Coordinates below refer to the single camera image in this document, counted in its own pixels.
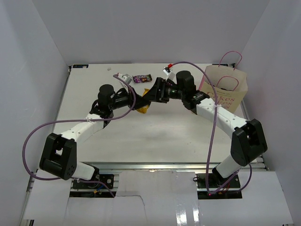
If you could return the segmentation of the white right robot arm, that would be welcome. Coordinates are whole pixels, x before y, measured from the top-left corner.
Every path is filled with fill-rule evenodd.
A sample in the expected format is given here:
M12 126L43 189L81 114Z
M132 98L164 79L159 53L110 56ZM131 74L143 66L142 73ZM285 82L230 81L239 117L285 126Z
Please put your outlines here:
M215 122L231 138L229 156L212 170L212 181L216 187L225 187L235 172L268 149L262 125L258 120L248 121L217 106L209 95L197 90L189 71L178 72L176 82L157 78L143 98L148 102L158 103L179 99L186 109Z

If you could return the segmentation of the beige paper cakes bag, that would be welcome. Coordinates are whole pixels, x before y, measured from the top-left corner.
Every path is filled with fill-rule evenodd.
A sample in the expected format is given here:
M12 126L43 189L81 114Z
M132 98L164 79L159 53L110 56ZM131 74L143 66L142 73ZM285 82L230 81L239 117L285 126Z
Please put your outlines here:
M205 68L206 76L203 76L199 90L213 100L217 99L218 104L234 113L248 92L247 73L236 68L239 63L225 66L222 61Z

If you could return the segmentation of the yellow candy bar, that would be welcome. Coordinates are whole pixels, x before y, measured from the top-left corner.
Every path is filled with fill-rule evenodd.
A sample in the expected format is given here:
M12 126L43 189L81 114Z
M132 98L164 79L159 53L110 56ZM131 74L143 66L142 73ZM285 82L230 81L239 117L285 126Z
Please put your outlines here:
M149 89L145 88L143 96L145 96L148 92L149 92ZM150 104L144 103L139 109L137 109L137 112L146 114L149 107L150 107Z

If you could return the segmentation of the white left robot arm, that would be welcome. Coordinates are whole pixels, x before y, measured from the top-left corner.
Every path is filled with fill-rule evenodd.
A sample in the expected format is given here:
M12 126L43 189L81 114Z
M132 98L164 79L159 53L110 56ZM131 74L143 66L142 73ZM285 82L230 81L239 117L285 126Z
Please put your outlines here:
M104 129L111 122L115 109L128 106L131 110L137 110L149 104L149 100L136 94L133 89L121 88L115 92L112 85L102 85L98 99L93 102L91 111L83 122L61 134L48 135L40 169L64 180L83 179L88 187L96 187L99 184L97 169L77 160L77 145Z

